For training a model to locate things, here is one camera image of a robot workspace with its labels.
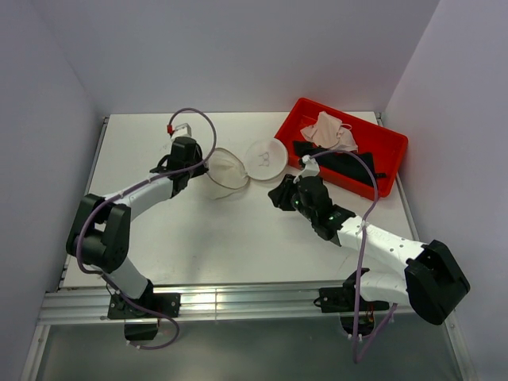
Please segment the beige pink bra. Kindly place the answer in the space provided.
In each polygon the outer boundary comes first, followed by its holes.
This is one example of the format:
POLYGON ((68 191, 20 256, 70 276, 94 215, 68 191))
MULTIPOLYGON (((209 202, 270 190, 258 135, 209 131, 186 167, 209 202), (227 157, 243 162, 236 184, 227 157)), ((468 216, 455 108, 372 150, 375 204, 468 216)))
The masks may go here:
POLYGON ((306 141, 319 148, 341 149, 348 152, 358 150, 358 144, 352 135, 352 126, 325 111, 319 113, 313 125, 303 127, 300 133, 306 141))

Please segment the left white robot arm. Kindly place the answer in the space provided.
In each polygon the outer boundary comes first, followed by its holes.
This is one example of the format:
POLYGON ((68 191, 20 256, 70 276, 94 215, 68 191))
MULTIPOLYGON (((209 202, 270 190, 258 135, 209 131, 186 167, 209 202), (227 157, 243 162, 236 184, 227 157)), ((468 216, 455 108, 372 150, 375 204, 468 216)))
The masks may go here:
POLYGON ((176 137, 171 151, 150 171, 148 179, 116 195, 88 194, 79 203, 66 250, 83 266, 100 273, 114 289, 109 319, 175 318, 178 293, 156 293, 128 258, 132 221, 153 206, 174 198, 190 179, 207 171, 202 150, 189 136, 176 137))

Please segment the white mesh laundry bag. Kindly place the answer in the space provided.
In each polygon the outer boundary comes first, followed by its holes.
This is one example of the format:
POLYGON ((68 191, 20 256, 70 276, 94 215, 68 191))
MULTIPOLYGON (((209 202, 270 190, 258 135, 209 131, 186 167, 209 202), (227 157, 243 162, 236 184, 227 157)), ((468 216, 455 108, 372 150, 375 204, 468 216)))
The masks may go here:
POLYGON ((283 173, 288 160, 286 147, 275 138, 255 141, 243 159, 225 148, 216 148, 200 187, 210 199, 226 198, 243 191, 251 181, 275 179, 283 173))

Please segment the black bra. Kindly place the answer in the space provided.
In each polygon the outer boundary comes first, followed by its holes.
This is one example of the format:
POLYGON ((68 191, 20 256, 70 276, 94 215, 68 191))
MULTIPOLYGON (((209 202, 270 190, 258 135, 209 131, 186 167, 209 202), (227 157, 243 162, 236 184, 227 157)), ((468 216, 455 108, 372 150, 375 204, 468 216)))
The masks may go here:
MULTIPOLYGON (((316 155, 321 152, 326 152, 325 148, 319 148, 307 141, 293 141, 294 153, 299 158, 299 163, 302 163, 302 157, 309 155, 316 155)), ((371 152, 356 153, 372 172, 376 179, 385 179, 387 174, 385 172, 375 171, 374 156, 371 152)), ((360 162, 345 153, 332 153, 320 156, 316 159, 317 163, 324 168, 333 172, 344 175, 350 179, 354 179, 361 183, 372 186, 372 182, 366 169, 360 162)))

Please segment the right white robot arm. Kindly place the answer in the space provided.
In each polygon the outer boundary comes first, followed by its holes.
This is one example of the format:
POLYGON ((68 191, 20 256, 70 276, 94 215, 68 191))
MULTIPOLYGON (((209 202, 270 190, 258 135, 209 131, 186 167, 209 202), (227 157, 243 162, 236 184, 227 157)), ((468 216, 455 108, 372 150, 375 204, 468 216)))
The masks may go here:
POLYGON ((374 312, 396 304, 410 306, 423 320, 440 325, 471 289, 446 244, 407 240, 367 224, 334 204, 318 176, 285 175, 268 196, 274 207, 299 212, 324 241, 370 256, 389 269, 361 267, 340 287, 320 289, 316 303, 324 313, 374 312))

